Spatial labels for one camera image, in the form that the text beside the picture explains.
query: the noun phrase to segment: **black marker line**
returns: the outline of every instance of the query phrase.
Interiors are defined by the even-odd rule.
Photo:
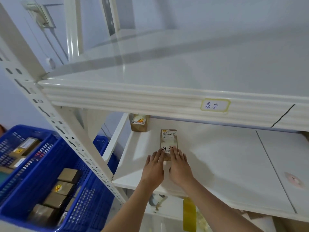
[[[293,105],[288,109],[288,111],[287,111],[286,113],[283,114],[282,117],[284,117],[284,116],[292,109],[293,106],[295,106],[295,104],[293,104]],[[275,124],[277,124],[277,123],[282,119],[282,117],[280,117],[280,119],[277,120],[277,122],[275,122],[275,123],[271,126],[271,128],[272,128]]]

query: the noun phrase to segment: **perforated metal post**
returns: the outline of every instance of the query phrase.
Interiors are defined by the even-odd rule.
[[[124,203],[128,198],[122,188],[110,182],[113,174],[107,163],[73,114],[74,108],[53,106],[37,84],[46,74],[32,50],[0,3],[0,64],[36,109],[54,127],[116,198]]]

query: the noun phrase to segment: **blue plastic basket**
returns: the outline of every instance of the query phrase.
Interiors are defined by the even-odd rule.
[[[38,138],[41,140],[41,144],[0,185],[0,206],[37,165],[39,160],[52,148],[57,140],[50,130],[16,125],[0,138],[0,166],[9,166],[13,163],[15,158],[10,157],[9,153],[28,137]]]
[[[102,154],[107,147],[108,139],[97,136],[94,144]],[[112,155],[108,166],[115,172],[118,163],[117,158]],[[81,189],[64,222],[60,227],[53,228],[31,224],[27,221],[29,213],[37,203],[43,203],[63,168],[79,169],[83,172],[75,188],[81,186]],[[104,227],[113,199],[114,195],[61,138],[0,207],[0,219],[41,232],[100,231]]]

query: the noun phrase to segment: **yellow tape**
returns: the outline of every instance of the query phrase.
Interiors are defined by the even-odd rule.
[[[182,227],[184,231],[196,232],[196,207],[189,197],[183,199]]]

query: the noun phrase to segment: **white label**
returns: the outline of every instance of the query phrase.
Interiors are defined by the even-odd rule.
[[[202,101],[202,111],[227,112],[230,106],[228,99],[204,99]]]
[[[20,160],[14,165],[14,167],[17,168],[24,160],[25,158],[20,158]]]
[[[163,130],[161,136],[161,146],[165,153],[171,153],[171,147],[177,146],[177,131]]]
[[[137,115],[133,118],[132,124],[144,125],[146,123],[145,115]]]
[[[33,138],[29,138],[28,140],[26,140],[20,147],[27,149],[32,143],[35,142],[35,139]]]

